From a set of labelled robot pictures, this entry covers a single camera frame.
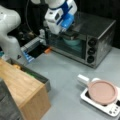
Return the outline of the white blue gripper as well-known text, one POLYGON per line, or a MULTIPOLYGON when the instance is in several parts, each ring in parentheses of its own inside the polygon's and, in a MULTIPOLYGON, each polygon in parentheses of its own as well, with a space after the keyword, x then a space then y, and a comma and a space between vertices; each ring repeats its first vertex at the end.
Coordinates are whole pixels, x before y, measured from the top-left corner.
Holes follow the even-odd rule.
POLYGON ((48 10, 45 20, 53 34, 66 31, 74 21, 77 6, 74 0, 45 0, 48 10))

